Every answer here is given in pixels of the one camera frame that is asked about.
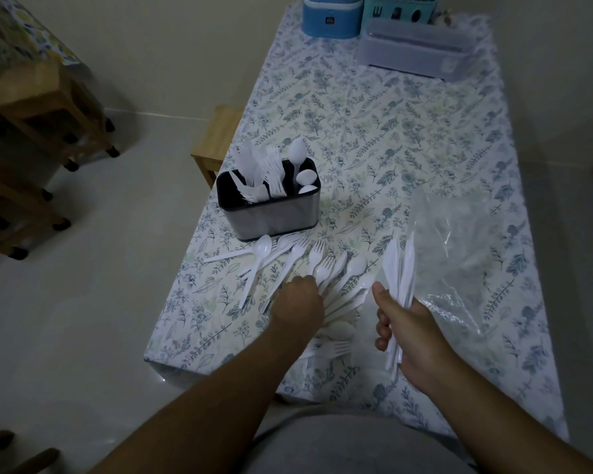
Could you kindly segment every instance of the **leaf pattern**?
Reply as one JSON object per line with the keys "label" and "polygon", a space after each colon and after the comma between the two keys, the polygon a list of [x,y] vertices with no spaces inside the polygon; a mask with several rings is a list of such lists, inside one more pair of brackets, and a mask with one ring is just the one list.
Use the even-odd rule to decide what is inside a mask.
{"label": "leaf pattern", "polygon": [[[311,39],[301,31],[301,5],[290,6],[246,106],[233,146],[278,146],[282,156],[303,138],[322,190],[321,239],[335,256],[363,255],[377,272],[393,235],[405,245],[410,197],[418,187],[442,197],[473,192],[489,199],[499,232],[488,247],[480,310],[488,352],[475,365],[541,422],[567,438],[527,210],[503,81],[488,18],[458,15],[477,40],[470,76],[458,83],[355,64],[357,40]],[[222,170],[235,165],[232,152]],[[260,312],[285,257],[264,268],[239,310],[246,257],[204,264],[217,251],[245,248],[211,191],[158,318],[145,359],[209,374],[249,345],[269,324]],[[300,260],[292,274],[303,275]],[[403,376],[395,382],[349,366],[299,361],[279,392],[316,402],[341,401],[395,416],[421,429],[453,435],[436,407]]]}

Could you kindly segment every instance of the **teal container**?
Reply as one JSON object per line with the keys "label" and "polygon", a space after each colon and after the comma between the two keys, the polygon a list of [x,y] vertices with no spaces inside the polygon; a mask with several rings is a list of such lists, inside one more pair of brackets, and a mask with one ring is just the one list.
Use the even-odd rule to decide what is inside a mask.
{"label": "teal container", "polygon": [[439,0],[365,0],[360,32],[372,18],[427,24],[438,2]]}

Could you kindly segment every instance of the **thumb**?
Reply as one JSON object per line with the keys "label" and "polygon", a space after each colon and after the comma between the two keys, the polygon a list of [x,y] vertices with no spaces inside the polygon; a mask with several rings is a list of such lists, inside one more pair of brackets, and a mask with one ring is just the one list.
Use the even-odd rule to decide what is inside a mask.
{"label": "thumb", "polygon": [[391,321],[399,319],[406,314],[404,308],[391,297],[391,293],[389,293],[388,289],[384,288],[381,282],[376,281],[371,289],[376,304],[382,311],[384,311]]}

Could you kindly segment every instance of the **right hand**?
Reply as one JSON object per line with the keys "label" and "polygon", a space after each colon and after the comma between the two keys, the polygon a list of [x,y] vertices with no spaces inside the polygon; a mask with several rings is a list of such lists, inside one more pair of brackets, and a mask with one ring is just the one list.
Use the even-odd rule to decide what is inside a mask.
{"label": "right hand", "polygon": [[433,314],[417,299],[413,299],[407,311],[381,283],[375,282],[372,290],[380,308],[376,326],[380,337],[376,340],[376,348],[386,351],[394,334],[403,351],[402,373],[418,390],[428,394],[459,357],[441,333]]}

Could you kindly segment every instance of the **floor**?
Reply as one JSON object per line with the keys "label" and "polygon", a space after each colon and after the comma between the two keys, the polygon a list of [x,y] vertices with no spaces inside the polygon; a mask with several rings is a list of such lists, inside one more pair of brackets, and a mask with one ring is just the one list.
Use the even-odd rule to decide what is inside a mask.
{"label": "floor", "polygon": [[[84,472],[180,392],[142,354],[209,193],[202,127],[111,118],[123,155],[47,185],[73,227],[0,257],[0,429],[17,433],[0,468],[55,446]],[[593,457],[593,176],[522,174],[572,443]]]}

